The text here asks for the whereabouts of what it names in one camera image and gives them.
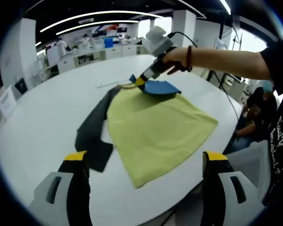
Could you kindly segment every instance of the dark gray cloth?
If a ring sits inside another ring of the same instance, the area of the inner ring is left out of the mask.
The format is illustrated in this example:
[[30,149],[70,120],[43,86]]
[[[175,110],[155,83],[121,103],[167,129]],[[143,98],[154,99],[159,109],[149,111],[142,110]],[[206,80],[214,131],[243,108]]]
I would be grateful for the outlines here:
[[103,172],[112,153],[113,145],[100,139],[104,121],[107,119],[107,110],[113,98],[121,90],[116,86],[111,89],[88,115],[77,130],[75,148],[88,152],[89,167]]

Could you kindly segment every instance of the seated person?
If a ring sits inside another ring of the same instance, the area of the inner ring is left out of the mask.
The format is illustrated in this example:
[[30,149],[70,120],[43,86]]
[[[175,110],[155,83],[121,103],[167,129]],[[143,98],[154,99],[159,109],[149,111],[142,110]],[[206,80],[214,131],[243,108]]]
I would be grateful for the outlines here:
[[246,148],[253,141],[267,139],[267,128],[275,117],[277,102],[273,95],[273,84],[263,81],[243,106],[233,139],[225,150],[232,153]]

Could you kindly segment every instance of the yellow-green cloth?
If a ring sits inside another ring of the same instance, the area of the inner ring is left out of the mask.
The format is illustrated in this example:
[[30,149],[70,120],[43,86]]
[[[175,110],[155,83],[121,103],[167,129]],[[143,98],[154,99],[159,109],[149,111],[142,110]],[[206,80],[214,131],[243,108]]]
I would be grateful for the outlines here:
[[110,136],[135,187],[182,163],[217,124],[180,94],[167,99],[123,89],[108,109]]

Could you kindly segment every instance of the white cabinet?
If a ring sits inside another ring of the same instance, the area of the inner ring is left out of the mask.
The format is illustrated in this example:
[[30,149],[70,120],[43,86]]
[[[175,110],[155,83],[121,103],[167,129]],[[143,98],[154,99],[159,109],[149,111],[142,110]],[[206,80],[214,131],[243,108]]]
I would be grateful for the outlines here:
[[136,46],[122,46],[122,55],[123,57],[135,56]]
[[76,65],[73,57],[67,57],[58,62],[58,72],[60,74],[63,72],[70,71],[74,68],[76,68]]
[[106,49],[106,59],[113,59],[122,56],[122,48],[121,47],[112,47]]

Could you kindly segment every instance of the table surface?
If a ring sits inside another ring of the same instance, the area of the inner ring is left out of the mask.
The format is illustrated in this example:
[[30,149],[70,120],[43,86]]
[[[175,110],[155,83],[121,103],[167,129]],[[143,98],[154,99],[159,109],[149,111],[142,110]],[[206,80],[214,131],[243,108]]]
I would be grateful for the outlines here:
[[[127,56],[82,66],[60,74],[25,93],[0,127],[0,165],[11,190],[28,206],[33,191],[65,156],[75,153],[76,130],[115,84],[105,81],[140,75],[153,56]],[[224,92],[192,73],[163,74],[199,109],[218,120],[204,144],[178,167],[141,188],[134,188],[114,150],[103,173],[90,170],[90,214],[94,226],[134,226],[177,204],[202,180],[202,153],[222,153],[237,119]],[[241,106],[232,99],[238,115]],[[112,142],[107,124],[102,140]]]

